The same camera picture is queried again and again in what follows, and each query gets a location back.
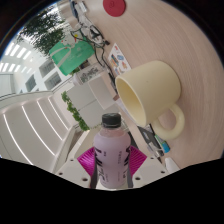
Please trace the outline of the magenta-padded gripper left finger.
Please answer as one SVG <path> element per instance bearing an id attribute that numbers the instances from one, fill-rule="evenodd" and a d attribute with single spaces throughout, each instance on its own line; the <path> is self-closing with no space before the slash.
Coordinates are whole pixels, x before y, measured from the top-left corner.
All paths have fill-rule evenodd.
<path id="1" fill-rule="evenodd" d="M 84 188 L 95 188 L 98 182 L 94 148 L 84 152 L 72 150 L 56 175 Z"/>

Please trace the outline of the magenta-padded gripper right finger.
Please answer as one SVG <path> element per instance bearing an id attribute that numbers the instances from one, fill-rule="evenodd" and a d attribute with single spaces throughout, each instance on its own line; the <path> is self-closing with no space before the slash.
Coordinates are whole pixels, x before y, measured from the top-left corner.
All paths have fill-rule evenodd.
<path id="1" fill-rule="evenodd" d="M 143 187 L 167 175 L 166 168 L 155 156 L 147 157 L 134 146 L 130 147 L 129 171 L 134 187 Z"/>

